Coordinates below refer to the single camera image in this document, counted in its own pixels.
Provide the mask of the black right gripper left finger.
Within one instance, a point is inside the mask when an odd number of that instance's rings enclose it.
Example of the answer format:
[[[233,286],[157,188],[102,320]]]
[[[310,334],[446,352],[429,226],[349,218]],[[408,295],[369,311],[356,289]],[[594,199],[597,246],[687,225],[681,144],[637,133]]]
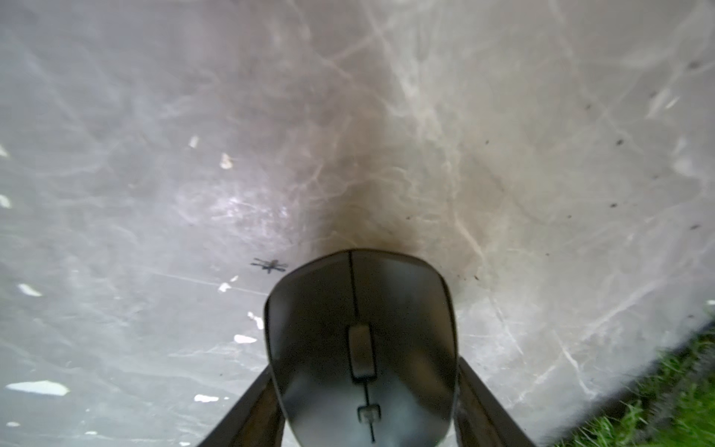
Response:
[[[281,447],[285,428],[267,366],[199,447]]]

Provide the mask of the black rounded wireless mouse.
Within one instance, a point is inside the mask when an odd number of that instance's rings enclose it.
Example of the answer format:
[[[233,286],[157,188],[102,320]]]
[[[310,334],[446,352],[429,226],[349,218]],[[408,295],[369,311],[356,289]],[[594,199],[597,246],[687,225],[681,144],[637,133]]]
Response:
[[[454,413],[458,349],[442,275],[357,249],[286,275],[264,307],[281,409],[302,446],[436,446]]]

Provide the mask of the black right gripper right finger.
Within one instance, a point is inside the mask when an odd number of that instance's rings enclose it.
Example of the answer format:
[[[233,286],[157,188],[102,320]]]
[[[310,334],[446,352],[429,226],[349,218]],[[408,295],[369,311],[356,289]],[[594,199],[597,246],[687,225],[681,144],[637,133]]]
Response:
[[[454,427],[459,447],[536,447],[464,358],[459,360],[457,385]]]

